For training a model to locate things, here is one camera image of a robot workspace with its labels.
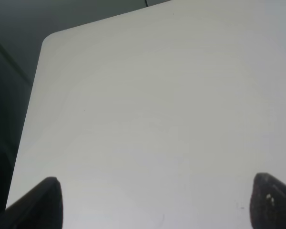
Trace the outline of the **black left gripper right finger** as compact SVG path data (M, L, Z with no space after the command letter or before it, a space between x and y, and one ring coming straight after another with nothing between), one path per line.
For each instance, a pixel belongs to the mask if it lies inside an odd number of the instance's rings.
M250 198L254 229L286 229L286 184L269 173L257 173Z

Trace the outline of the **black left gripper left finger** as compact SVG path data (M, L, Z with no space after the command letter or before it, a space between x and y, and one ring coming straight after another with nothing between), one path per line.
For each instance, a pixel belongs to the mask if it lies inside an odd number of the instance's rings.
M61 229L63 199L56 177L47 177L0 214L0 229Z

